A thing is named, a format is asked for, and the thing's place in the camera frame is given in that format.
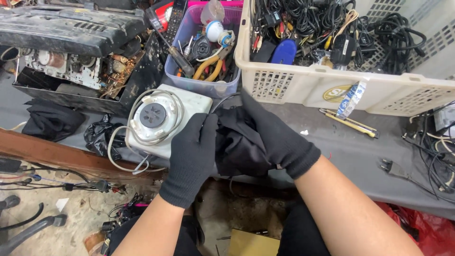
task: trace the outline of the plastic basket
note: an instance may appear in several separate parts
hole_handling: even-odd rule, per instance
[[[250,1],[254,0],[244,1],[235,60],[243,87],[258,101],[337,109],[346,91],[360,80],[368,81],[355,109],[369,113],[409,117],[455,100],[453,0],[357,0],[356,10],[371,22],[398,12],[409,19],[412,29],[427,36],[426,57],[413,51],[411,73],[401,76],[367,73],[385,55],[379,45],[361,68],[349,66],[347,71],[250,62]]]
[[[201,30],[201,12],[203,7],[203,5],[195,5],[188,8],[176,33],[173,42],[174,46],[179,48],[179,40],[181,42],[188,41],[191,36],[195,35],[197,31]],[[234,33],[238,35],[242,9],[235,7],[225,7],[224,12],[225,18],[222,22],[223,25],[229,25],[233,23]],[[166,75],[174,82],[176,87],[212,98],[223,98],[229,94],[235,93],[237,91],[238,80],[240,79],[240,69],[235,75],[233,81],[229,83],[205,82],[185,77],[177,77],[175,76],[176,70],[177,64],[171,56],[168,56],[166,64],[164,65],[164,71]]]
[[[201,0],[189,0],[188,1],[188,7],[194,6],[194,5],[206,5],[209,1],[201,1]],[[242,1],[220,1],[221,5],[223,6],[229,6],[229,7],[237,7],[237,8],[242,8],[243,7],[243,0]]]

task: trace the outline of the yellow utility knife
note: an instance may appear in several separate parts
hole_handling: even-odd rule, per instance
[[[352,119],[346,118],[345,120],[341,120],[340,118],[336,117],[336,113],[332,112],[328,109],[320,108],[319,111],[324,113],[326,116],[330,117],[331,119],[337,120],[340,123],[343,123],[351,128],[358,130],[361,133],[366,133],[368,136],[372,138],[379,138],[380,132],[374,128],[368,127],[364,124],[356,122]]]

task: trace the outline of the white plastic basket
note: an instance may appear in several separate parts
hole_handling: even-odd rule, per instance
[[[356,10],[371,22],[398,12],[409,19],[412,29],[427,36],[426,57],[412,51],[411,73],[401,76],[368,73],[385,55],[378,44],[361,68],[350,65],[347,71],[250,62],[250,1],[254,0],[243,4],[235,61],[242,70],[243,87],[258,101],[337,109],[350,86],[360,80],[368,80],[367,87],[355,109],[369,113],[409,117],[455,100],[454,0],[357,0]]]

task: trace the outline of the dark pants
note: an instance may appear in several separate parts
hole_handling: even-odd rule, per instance
[[[289,215],[281,233],[278,256],[330,255],[305,203],[300,200],[291,205],[289,209]],[[112,233],[108,256],[114,252],[137,219],[138,217],[131,219]],[[183,217],[174,252],[175,256],[201,256],[196,248],[197,226],[198,223],[194,217]]]

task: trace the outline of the black glove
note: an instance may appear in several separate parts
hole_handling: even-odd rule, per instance
[[[190,207],[199,189],[215,166],[215,137],[218,128],[215,114],[194,114],[171,141],[171,168],[160,188],[168,203]]]
[[[243,107],[256,123],[269,161],[286,168],[293,179],[306,173],[321,156],[321,150],[275,114],[265,110],[245,90],[242,90],[241,97]]]

